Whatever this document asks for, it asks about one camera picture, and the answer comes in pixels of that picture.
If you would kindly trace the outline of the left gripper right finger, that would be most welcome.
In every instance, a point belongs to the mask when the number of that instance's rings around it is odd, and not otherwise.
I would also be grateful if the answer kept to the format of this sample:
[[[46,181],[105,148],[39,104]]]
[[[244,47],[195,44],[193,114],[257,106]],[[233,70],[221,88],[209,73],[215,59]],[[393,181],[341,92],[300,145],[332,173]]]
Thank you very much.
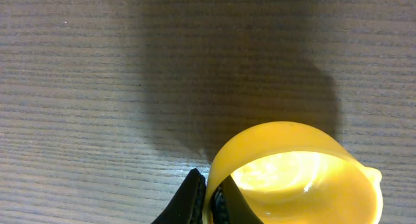
[[[210,200],[214,224],[263,224],[232,179],[226,177]]]

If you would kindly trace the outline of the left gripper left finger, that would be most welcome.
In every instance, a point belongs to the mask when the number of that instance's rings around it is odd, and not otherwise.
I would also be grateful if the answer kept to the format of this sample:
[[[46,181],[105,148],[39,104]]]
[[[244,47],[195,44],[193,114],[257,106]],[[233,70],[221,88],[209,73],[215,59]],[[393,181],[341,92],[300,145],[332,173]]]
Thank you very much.
[[[196,169],[189,171],[167,207],[151,224],[202,224],[205,177]]]

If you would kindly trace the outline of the yellow measuring scoop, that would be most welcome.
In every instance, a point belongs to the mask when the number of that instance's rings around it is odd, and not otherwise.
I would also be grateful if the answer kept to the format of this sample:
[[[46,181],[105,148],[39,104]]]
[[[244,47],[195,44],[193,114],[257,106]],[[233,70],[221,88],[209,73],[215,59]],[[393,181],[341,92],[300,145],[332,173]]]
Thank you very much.
[[[364,166],[331,136],[309,125],[276,121],[250,127],[215,156],[203,208],[231,175],[263,223],[379,223],[382,174]]]

